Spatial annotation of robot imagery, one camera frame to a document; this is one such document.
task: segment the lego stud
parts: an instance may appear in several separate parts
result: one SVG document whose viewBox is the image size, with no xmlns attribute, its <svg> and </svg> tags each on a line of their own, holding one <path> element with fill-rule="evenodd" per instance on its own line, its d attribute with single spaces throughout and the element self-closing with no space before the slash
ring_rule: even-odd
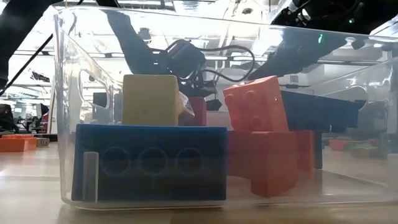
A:
<svg viewBox="0 0 398 224">
<path fill-rule="evenodd" d="M 138 167 L 146 175 L 160 176 L 167 166 L 167 155 L 158 147 L 143 150 L 138 157 Z"/>
<path fill-rule="evenodd" d="M 244 100 L 247 102 L 247 103 L 250 103 L 250 104 L 255 104 L 255 103 L 257 103 L 257 95 L 256 95 L 256 93 L 254 92 L 254 91 L 247 91 L 245 94 L 244 94 Z"/>
<path fill-rule="evenodd" d="M 176 169 L 184 176 L 194 177 L 204 166 L 203 154 L 194 148 L 182 149 L 175 159 Z"/>
<path fill-rule="evenodd" d="M 226 106 L 233 106 L 234 103 L 234 95 L 228 94 L 224 97 L 225 105 Z"/>
<path fill-rule="evenodd" d="M 259 117 L 257 116 L 253 117 L 250 121 L 250 125 L 253 131 L 262 131 L 263 123 Z"/>
<path fill-rule="evenodd" d="M 130 165 L 130 154 L 121 147 L 111 147 L 105 150 L 99 160 L 101 170 L 109 176 L 123 175 Z"/>
</svg>

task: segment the wooden table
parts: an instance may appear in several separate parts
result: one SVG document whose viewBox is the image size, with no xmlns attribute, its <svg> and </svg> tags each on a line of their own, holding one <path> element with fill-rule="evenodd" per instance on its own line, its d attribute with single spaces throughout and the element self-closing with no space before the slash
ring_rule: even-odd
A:
<svg viewBox="0 0 398 224">
<path fill-rule="evenodd" d="M 0 154 L 0 224 L 398 223 L 398 206 L 380 203 L 141 211 L 87 211 L 60 199 L 56 145 Z"/>
</svg>

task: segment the orange box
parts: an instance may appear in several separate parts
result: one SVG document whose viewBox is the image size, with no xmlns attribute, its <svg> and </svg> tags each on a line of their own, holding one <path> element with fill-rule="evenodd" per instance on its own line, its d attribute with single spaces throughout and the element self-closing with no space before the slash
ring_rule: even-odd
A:
<svg viewBox="0 0 398 224">
<path fill-rule="evenodd" d="M 315 175 L 315 139 L 312 130 L 294 131 L 297 135 L 297 168 Z"/>
<path fill-rule="evenodd" d="M 33 135 L 8 134 L 0 138 L 0 152 L 24 152 L 36 150 L 36 138 Z"/>
<path fill-rule="evenodd" d="M 34 138 L 33 134 L 5 134 L 1 136 L 4 139 L 27 139 L 27 138 Z"/>
<path fill-rule="evenodd" d="M 234 130 L 289 132 L 276 76 L 233 85 L 223 93 Z"/>
<path fill-rule="evenodd" d="M 228 175 L 251 180 L 251 191 L 275 197 L 298 181 L 295 133 L 228 132 Z"/>
</svg>

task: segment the red block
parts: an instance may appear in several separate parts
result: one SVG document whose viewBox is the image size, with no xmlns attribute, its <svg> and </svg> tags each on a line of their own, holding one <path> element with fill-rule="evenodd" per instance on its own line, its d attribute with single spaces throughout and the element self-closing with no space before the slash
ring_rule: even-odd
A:
<svg viewBox="0 0 398 224">
<path fill-rule="evenodd" d="M 315 175 L 315 140 L 312 130 L 294 131 L 297 135 L 297 168 Z"/>
<path fill-rule="evenodd" d="M 349 143 L 349 140 L 331 139 L 329 140 L 330 149 L 333 151 L 344 151 L 344 146 Z"/>
<path fill-rule="evenodd" d="M 203 97 L 188 97 L 195 117 L 181 126 L 206 126 L 206 101 Z"/>
<path fill-rule="evenodd" d="M 229 131 L 228 175 L 251 180 L 251 191 L 275 197 L 298 181 L 295 133 Z"/>
<path fill-rule="evenodd" d="M 223 93 L 234 130 L 289 132 L 276 76 L 234 85 Z"/>
</svg>

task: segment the dark blue block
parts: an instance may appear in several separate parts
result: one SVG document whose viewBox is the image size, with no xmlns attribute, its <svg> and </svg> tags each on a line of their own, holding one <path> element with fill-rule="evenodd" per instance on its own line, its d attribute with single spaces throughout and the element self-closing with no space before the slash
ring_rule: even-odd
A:
<svg viewBox="0 0 398 224">
<path fill-rule="evenodd" d="M 322 169 L 323 167 L 323 156 L 322 156 L 322 132 L 315 131 L 314 132 L 314 159 L 315 159 L 315 168 Z"/>
<path fill-rule="evenodd" d="M 289 129 L 342 132 L 356 128 L 362 103 L 282 91 Z"/>
<path fill-rule="evenodd" d="M 221 127 L 78 124 L 72 200 L 94 200 L 88 154 L 98 201 L 225 200 L 226 145 Z"/>
</svg>

